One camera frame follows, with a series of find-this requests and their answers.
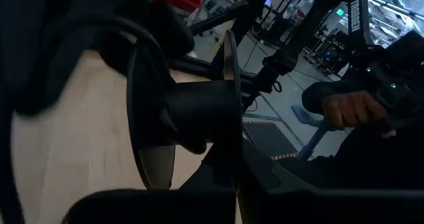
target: green light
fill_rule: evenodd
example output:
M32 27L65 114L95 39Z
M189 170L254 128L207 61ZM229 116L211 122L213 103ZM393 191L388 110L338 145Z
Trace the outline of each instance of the green light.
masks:
M345 14L345 12L341 9L339 9L336 13L340 16L343 16Z

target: black sleeve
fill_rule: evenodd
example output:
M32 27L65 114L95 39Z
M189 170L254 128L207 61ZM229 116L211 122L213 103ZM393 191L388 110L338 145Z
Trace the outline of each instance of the black sleeve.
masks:
M317 82L302 93L302 103L309 112L322 114L321 101L323 98L338 93L362 91L363 89L360 83L352 80Z

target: human hand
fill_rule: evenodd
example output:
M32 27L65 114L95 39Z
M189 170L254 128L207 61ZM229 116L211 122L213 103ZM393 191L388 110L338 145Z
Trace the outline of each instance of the human hand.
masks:
M339 128L359 127L386 117L386 110L367 92L356 91L330 95L322 100L324 115ZM382 134L383 138L396 131Z

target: wooden table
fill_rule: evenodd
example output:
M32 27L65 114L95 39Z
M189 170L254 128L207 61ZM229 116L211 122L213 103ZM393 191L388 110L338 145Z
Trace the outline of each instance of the wooden table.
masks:
M177 82L205 80L177 71L172 76ZM13 164L26 223L60 223L72 204L93 192L145 188L131 150L126 86L124 77L87 51L54 108L36 119L14 117ZM178 146L172 187L180 187L203 157Z

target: dark clothing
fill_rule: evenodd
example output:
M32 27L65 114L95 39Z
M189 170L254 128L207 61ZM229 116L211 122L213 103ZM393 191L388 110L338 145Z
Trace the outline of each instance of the dark clothing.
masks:
M303 106L322 114L321 100L332 94L360 91L352 81L319 82L302 95ZM280 164L319 188L424 188L422 136L424 123L397 130L382 139L369 127L356 128L343 141L334 157L318 157L309 162L281 160Z

